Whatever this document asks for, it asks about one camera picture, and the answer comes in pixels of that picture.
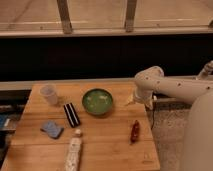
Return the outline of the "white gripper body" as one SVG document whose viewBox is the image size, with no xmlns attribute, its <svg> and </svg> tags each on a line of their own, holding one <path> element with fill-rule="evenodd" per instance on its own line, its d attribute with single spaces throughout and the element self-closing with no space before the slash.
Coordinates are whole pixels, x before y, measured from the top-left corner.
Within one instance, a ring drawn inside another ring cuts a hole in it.
<svg viewBox="0 0 213 171">
<path fill-rule="evenodd" d="M 144 104 L 150 110 L 153 109 L 152 91 L 135 89 L 133 93 L 127 98 L 126 104 Z"/>
</svg>

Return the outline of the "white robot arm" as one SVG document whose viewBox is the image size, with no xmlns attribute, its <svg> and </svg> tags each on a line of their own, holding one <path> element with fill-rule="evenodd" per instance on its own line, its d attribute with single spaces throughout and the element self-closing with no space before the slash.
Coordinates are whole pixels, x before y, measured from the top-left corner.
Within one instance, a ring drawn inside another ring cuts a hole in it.
<svg viewBox="0 0 213 171">
<path fill-rule="evenodd" d="M 199 96 L 213 91 L 213 80 L 209 79 L 212 72 L 213 60 L 206 63 L 194 79 L 166 77 L 161 67 L 150 67 L 135 75 L 136 87 L 126 104 L 141 103 L 153 109 L 153 93 L 164 94 L 192 104 Z"/>
</svg>

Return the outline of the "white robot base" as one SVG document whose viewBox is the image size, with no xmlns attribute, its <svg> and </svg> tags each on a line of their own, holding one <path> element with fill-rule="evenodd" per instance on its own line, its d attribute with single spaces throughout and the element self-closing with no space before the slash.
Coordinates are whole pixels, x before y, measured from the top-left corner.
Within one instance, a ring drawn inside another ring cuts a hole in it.
<svg viewBox="0 0 213 171">
<path fill-rule="evenodd" d="M 180 171 L 213 171 L 213 92 L 197 98 L 191 107 Z"/>
</svg>

